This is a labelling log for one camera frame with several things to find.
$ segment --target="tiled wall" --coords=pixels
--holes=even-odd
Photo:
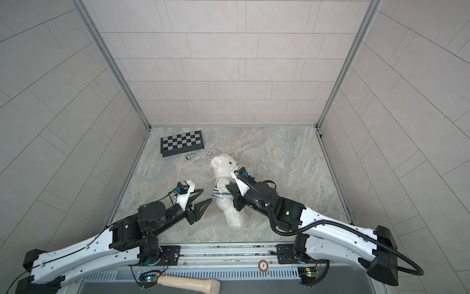
[[[152,125],[317,123],[369,4],[84,3]]]
[[[470,290],[469,20],[467,0],[384,0],[321,128],[360,225],[424,269],[402,294]]]
[[[27,251],[102,229],[145,132],[68,0],[0,1],[4,290]]]

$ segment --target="polar bear plush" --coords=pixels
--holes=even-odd
[[[231,172],[238,169],[238,162],[231,156],[222,154],[211,160],[211,166],[215,174],[215,188],[212,191],[212,197],[215,199],[217,206],[222,209],[228,225],[235,229],[241,229],[244,226],[248,216],[243,211],[237,211],[233,204],[233,196],[226,188],[232,179]]]

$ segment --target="white poker chip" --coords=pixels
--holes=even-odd
[[[267,271],[267,268],[268,268],[267,261],[266,261],[266,260],[261,260],[261,261],[259,261],[259,263],[258,263],[258,268],[259,268],[259,270],[262,271],[262,272]]]

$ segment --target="bear's head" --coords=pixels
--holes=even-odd
[[[239,168],[238,162],[230,155],[222,154],[212,158],[211,166],[214,169],[216,179],[232,178],[231,172]]]

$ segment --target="cream-colored handle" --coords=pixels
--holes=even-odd
[[[157,283],[163,286],[203,292],[205,294],[219,294],[220,282],[214,279],[201,280],[196,278],[182,278],[161,276]]]

